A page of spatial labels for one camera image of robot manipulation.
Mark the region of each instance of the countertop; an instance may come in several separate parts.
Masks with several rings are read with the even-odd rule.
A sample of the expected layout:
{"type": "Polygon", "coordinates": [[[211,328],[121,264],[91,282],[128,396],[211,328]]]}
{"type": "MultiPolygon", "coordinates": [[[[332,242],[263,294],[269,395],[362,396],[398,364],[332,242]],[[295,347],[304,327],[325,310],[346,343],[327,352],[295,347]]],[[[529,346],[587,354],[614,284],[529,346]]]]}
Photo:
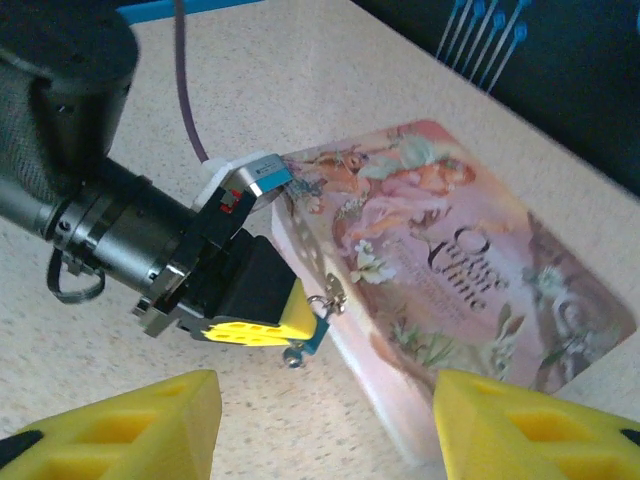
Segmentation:
{"type": "MultiPolygon", "coordinates": [[[[173,24],[135,27],[141,59],[111,155],[190,204],[206,180],[187,142],[173,24]]],[[[267,0],[188,20],[193,110],[209,155],[287,153],[433,118],[503,179],[640,314],[638,203],[347,0],[267,0]]],[[[269,231],[269,212],[249,221],[269,231]]],[[[197,368],[217,370],[224,412],[214,478],[444,478],[402,463],[330,341],[301,371],[281,350],[158,339],[109,282],[68,307],[47,291],[50,247],[0,223],[0,434],[197,368]]],[[[559,395],[640,420],[640,334],[559,395]]]]}

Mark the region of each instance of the yellow foam block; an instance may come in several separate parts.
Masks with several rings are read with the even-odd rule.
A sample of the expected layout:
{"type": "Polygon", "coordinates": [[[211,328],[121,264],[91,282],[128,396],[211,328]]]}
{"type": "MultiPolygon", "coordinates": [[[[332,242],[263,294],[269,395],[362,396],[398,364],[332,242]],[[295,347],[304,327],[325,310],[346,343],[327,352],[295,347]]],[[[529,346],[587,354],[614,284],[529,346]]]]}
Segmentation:
{"type": "Polygon", "coordinates": [[[187,373],[29,425],[0,480],[208,480],[221,412],[216,373],[187,373]]]}
{"type": "Polygon", "coordinates": [[[288,345],[288,339],[308,340],[316,330],[316,318],[307,303],[302,282],[296,279],[277,327],[246,322],[213,325],[206,338],[214,342],[239,343],[252,347],[288,345]]]}
{"type": "Polygon", "coordinates": [[[640,480],[640,423],[444,370],[434,414],[449,480],[640,480]]]}

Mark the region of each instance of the fairy illustration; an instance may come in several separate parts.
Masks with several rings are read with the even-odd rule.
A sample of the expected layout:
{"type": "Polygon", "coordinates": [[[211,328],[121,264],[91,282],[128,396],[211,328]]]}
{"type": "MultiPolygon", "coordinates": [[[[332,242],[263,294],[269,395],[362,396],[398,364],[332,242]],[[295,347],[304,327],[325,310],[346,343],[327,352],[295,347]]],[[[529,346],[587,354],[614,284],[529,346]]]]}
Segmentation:
{"type": "Polygon", "coordinates": [[[370,154],[359,166],[369,192],[358,220],[336,242],[343,255],[362,239],[374,239],[397,227],[430,226],[449,212],[447,196],[475,180],[473,169],[448,155],[438,157],[422,136],[404,135],[397,151],[370,154]]]}
{"type": "Polygon", "coordinates": [[[366,178],[358,175],[368,160],[368,154],[358,152],[359,145],[346,150],[321,152],[310,162],[299,163],[304,173],[311,171],[320,174],[324,192],[341,192],[361,195],[368,191],[370,184],[366,178]]]}

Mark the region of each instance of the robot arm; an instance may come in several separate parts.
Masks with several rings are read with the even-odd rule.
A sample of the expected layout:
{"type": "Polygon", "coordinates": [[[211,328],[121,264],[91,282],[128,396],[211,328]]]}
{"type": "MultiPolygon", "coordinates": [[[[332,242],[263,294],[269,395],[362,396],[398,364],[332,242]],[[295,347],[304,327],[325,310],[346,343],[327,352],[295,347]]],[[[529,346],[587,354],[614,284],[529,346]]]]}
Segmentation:
{"type": "MultiPolygon", "coordinates": [[[[306,305],[300,281],[241,227],[290,179],[284,164],[246,166],[196,212],[109,159],[138,46],[119,14],[88,3],[0,2],[0,215],[53,244],[47,283],[65,303],[96,297],[111,277],[141,294],[134,313],[152,336],[174,320],[200,340],[233,341],[207,333],[234,322],[282,327],[300,295],[306,305]],[[63,263],[95,286],[62,292],[63,263]]],[[[314,333],[307,310],[287,319],[297,338],[314,333]]]]}

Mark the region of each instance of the red marking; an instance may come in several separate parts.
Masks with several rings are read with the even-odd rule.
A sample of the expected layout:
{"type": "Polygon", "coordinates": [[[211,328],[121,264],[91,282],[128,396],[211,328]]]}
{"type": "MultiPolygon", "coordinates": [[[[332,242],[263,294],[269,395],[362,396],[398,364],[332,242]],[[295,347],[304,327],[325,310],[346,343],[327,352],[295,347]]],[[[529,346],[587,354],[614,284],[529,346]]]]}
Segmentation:
{"type": "Polygon", "coordinates": [[[233,212],[233,209],[236,208],[236,205],[238,205],[238,202],[242,198],[242,192],[239,192],[237,190],[231,190],[231,194],[235,197],[236,200],[235,200],[235,202],[233,202],[233,205],[231,205],[231,206],[220,205],[220,210],[222,210],[224,213],[233,212]]]}

